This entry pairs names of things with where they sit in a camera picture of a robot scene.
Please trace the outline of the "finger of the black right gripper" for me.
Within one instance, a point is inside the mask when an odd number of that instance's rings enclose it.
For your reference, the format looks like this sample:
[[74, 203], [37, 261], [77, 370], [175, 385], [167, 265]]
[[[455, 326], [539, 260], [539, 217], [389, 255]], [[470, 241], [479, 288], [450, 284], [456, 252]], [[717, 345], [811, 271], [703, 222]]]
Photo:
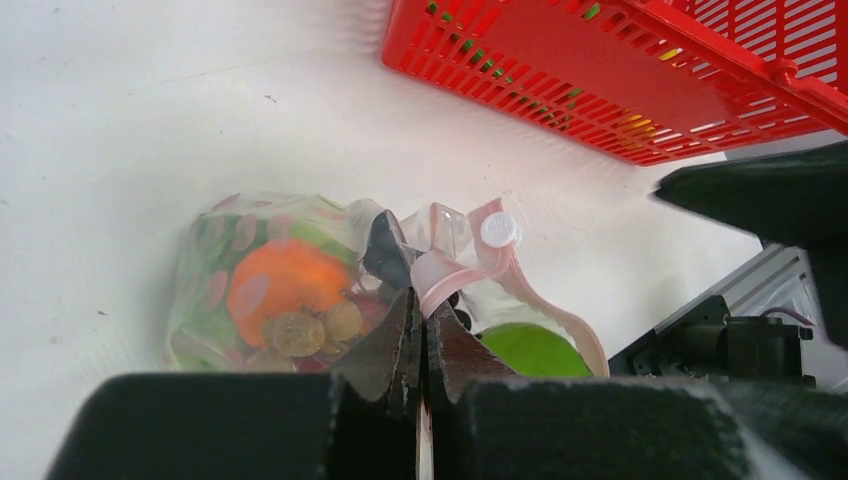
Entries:
[[847, 243], [847, 143], [680, 168], [654, 197], [771, 242]]

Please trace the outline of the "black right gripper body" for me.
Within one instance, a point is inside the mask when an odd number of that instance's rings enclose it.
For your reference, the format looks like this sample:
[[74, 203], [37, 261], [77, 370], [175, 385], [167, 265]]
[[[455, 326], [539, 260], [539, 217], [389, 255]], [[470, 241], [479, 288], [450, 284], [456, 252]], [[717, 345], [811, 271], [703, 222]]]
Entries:
[[847, 239], [803, 239], [822, 325], [829, 341], [847, 349]]

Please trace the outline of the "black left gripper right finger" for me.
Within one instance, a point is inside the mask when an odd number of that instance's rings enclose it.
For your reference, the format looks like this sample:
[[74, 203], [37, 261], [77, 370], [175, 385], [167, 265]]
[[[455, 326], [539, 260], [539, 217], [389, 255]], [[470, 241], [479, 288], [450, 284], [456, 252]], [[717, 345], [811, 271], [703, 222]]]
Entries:
[[469, 415], [490, 387], [520, 377], [465, 328], [448, 302], [426, 320], [426, 347], [428, 405], [435, 424]]

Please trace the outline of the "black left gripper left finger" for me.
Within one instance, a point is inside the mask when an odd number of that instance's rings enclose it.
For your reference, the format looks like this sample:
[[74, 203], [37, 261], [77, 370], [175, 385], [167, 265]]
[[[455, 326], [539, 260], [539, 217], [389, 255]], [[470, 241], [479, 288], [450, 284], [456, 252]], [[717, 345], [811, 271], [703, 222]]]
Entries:
[[332, 366], [374, 411], [417, 422], [423, 320], [412, 289], [400, 291], [382, 321]]

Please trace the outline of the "green mangosteen fruit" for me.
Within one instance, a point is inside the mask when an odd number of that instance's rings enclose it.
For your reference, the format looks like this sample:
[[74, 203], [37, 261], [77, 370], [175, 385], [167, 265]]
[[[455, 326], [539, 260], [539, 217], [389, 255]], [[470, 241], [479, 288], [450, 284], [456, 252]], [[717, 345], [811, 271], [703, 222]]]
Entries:
[[506, 323], [483, 330], [477, 338], [504, 364], [526, 377], [592, 376], [567, 339], [540, 325]]

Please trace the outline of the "orange fruit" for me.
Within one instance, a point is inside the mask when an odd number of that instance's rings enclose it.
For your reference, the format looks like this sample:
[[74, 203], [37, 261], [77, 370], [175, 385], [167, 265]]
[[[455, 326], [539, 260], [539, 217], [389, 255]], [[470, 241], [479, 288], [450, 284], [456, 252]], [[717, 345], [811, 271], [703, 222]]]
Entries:
[[271, 241], [245, 256], [230, 277], [226, 306], [241, 338], [263, 347], [262, 327], [281, 314], [320, 313], [345, 299], [349, 268], [298, 239]]

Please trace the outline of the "clear zip top bag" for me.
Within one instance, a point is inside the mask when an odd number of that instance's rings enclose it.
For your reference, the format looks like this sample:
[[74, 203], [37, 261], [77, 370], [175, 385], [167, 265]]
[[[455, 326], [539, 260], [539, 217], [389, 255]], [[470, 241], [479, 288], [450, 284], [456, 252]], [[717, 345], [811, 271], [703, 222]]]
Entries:
[[200, 213], [183, 241], [165, 364], [322, 371], [411, 290], [416, 313], [449, 303], [521, 375], [607, 375], [593, 329], [530, 286], [515, 252], [521, 235], [497, 199], [468, 213], [433, 203], [401, 220], [369, 199], [231, 195]]

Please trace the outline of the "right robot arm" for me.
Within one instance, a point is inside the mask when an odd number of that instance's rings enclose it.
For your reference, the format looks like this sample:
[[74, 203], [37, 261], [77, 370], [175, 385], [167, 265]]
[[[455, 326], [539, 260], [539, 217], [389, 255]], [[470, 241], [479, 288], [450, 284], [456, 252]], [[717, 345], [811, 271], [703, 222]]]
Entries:
[[684, 167], [656, 199], [762, 250], [614, 355], [615, 375], [847, 384], [847, 145]]

